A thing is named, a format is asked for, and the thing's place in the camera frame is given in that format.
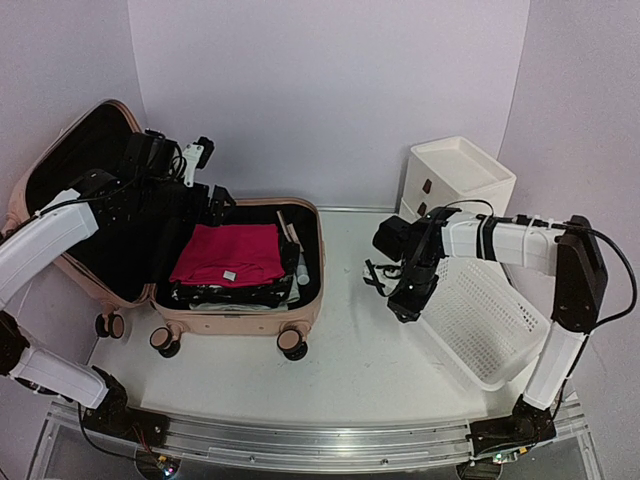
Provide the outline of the pink hard-shell suitcase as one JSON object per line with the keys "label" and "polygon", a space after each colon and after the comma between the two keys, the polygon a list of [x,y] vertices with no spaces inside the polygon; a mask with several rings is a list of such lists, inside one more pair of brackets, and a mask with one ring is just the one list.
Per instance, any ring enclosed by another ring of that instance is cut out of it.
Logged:
{"label": "pink hard-shell suitcase", "polygon": [[55,264],[102,305],[100,337],[122,336],[122,310],[149,304],[166,358],[187,333],[267,335],[291,361],[308,351],[325,253],[317,208],[299,198],[236,199],[195,180],[215,149],[142,129],[107,100],[61,133],[10,196],[3,238],[73,207],[97,230]]}

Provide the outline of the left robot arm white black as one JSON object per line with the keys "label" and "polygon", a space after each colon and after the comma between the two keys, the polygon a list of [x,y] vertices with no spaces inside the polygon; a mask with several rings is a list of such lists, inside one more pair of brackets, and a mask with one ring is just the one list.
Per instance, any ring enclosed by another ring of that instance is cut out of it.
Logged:
{"label": "left robot arm white black", "polygon": [[[101,309],[98,302],[51,265],[22,287],[7,305],[19,325],[54,352],[71,361],[85,363],[92,355],[96,337],[90,317]],[[126,335],[121,341],[107,341],[98,349],[98,364],[114,366],[116,375],[129,389],[136,406],[170,415],[221,420],[228,416],[222,408],[223,397],[215,391],[214,379],[190,373],[180,358],[162,360],[142,345],[143,331],[160,324],[160,316],[150,306],[123,311]],[[203,380],[201,388],[196,381]],[[19,463],[30,456],[51,403],[48,396],[37,395],[17,382],[1,379],[1,456]]]}

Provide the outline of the magenta t-shirt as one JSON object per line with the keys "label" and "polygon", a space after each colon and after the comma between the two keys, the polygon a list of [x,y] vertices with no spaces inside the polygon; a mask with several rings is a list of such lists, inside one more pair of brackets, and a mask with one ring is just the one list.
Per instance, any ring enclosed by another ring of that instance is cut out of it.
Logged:
{"label": "magenta t-shirt", "polygon": [[169,277],[182,285],[246,287],[284,275],[274,225],[198,225]]}

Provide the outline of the black white patterned garment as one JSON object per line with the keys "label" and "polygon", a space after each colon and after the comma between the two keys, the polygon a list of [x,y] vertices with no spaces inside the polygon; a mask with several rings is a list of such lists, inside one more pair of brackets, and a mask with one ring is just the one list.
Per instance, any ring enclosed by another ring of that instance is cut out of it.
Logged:
{"label": "black white patterned garment", "polygon": [[270,283],[246,287],[182,285],[175,282],[170,298],[191,310],[266,311],[286,310],[300,300],[296,270],[300,247],[285,241],[280,246],[284,275]]}

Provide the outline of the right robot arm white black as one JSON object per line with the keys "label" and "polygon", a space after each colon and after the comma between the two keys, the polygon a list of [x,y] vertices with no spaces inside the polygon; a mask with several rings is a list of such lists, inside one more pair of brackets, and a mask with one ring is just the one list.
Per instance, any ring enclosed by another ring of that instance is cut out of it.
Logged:
{"label": "right robot arm white black", "polygon": [[581,216],[558,223],[455,206],[380,224],[373,244],[384,260],[367,261],[364,280],[399,322],[422,329],[459,382],[496,391],[530,370],[509,413],[472,424],[477,448],[554,436],[557,401],[600,323],[599,237]]}

